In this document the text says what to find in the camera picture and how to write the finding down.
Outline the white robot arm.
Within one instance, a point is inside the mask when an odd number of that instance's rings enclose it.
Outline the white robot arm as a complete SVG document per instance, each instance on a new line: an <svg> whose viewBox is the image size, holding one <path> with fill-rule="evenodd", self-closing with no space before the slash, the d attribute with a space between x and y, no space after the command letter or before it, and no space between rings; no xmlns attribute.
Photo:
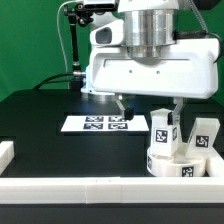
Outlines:
<svg viewBox="0 0 224 224"><path fill-rule="evenodd" d="M124 119L133 118L125 94L172 97L176 107L167 122L174 124L186 98L217 91L222 43L206 30L176 31L178 0L84 0L84 8L123 15L104 18L91 31L88 77L94 90L116 95Z"/></svg>

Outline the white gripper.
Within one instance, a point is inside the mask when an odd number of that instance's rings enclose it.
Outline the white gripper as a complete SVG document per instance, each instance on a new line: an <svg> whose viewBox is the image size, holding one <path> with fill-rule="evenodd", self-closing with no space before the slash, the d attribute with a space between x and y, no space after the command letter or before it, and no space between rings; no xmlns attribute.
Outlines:
<svg viewBox="0 0 224 224"><path fill-rule="evenodd" d="M214 38L179 40L163 47L158 58L131 59L124 47L96 48L90 55L90 83L96 91L174 97L167 123L176 125L183 98L207 99L218 90L218 53ZM131 121L134 109L127 98L115 94L115 101L122 118Z"/></svg>

